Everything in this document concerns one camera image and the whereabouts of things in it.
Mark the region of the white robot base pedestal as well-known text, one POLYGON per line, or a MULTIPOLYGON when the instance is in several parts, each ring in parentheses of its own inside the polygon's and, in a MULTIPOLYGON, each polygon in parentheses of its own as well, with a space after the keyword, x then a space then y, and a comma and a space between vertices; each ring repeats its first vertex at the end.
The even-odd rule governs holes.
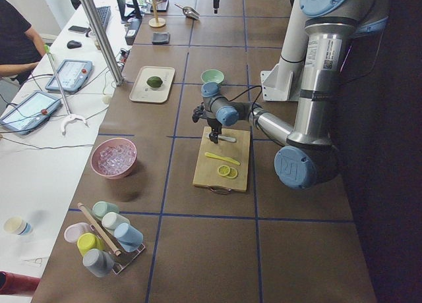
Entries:
POLYGON ((280 60, 271 71, 262 71, 260 74, 264 100, 298 100, 309 42, 305 31, 306 20, 307 16, 300 8, 300 0, 294 0, 280 60))

